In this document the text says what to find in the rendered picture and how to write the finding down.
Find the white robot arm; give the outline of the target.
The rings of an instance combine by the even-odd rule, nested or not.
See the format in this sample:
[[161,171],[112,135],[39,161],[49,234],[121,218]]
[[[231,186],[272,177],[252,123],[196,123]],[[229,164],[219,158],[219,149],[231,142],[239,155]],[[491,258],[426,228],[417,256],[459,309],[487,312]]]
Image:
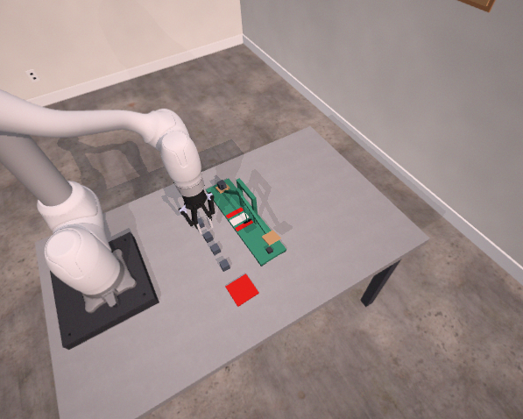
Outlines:
[[173,111],[52,110],[0,89],[0,162],[38,199],[37,209],[53,231],[44,250],[46,264],[56,277],[82,292],[88,313],[106,302],[118,305],[117,296],[137,282],[123,252],[111,252],[96,194],[67,181],[31,136],[72,138],[116,130],[134,131],[160,151],[181,195],[202,192],[199,154]]

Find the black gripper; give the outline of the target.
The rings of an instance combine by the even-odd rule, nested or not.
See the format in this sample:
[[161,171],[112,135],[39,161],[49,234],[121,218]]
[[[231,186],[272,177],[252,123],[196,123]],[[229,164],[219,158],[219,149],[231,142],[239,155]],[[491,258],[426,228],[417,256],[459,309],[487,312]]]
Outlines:
[[[198,219],[197,219],[197,210],[199,208],[202,208],[204,210],[204,212],[206,213],[205,215],[208,220],[209,226],[211,228],[213,228],[213,224],[211,222],[212,221],[211,215],[215,214],[213,194],[211,192],[208,192],[208,194],[205,194],[204,189],[203,189],[203,191],[198,195],[191,196],[191,197],[186,197],[186,196],[182,196],[182,197],[184,200],[184,207],[179,208],[179,212],[186,218],[189,225],[190,226],[194,225],[194,227],[199,231],[199,233],[202,234],[201,228],[200,228],[200,225],[198,224]],[[207,210],[206,206],[204,205],[207,198],[208,198],[209,210]],[[187,214],[187,209],[191,210],[192,220],[190,220],[190,218]]]

